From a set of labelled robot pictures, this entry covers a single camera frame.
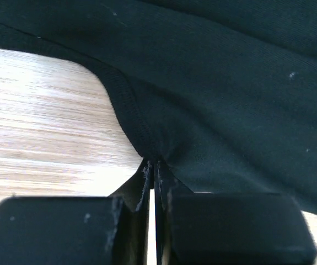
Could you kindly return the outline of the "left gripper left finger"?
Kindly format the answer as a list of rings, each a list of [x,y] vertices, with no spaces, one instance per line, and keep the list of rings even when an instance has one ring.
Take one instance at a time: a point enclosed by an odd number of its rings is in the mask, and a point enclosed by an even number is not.
[[[0,264],[146,264],[151,164],[107,197],[0,202]]]

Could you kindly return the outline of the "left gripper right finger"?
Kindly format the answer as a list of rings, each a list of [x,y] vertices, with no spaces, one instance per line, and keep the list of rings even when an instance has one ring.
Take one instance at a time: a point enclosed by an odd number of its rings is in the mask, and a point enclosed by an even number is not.
[[[275,193],[195,193],[154,166],[158,264],[314,264],[295,201]]]

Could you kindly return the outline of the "black tank top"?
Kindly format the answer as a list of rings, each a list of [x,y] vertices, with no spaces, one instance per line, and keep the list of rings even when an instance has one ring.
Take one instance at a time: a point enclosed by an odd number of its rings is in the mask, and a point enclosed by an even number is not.
[[[317,214],[317,1],[0,1],[0,49],[92,71],[190,189]]]

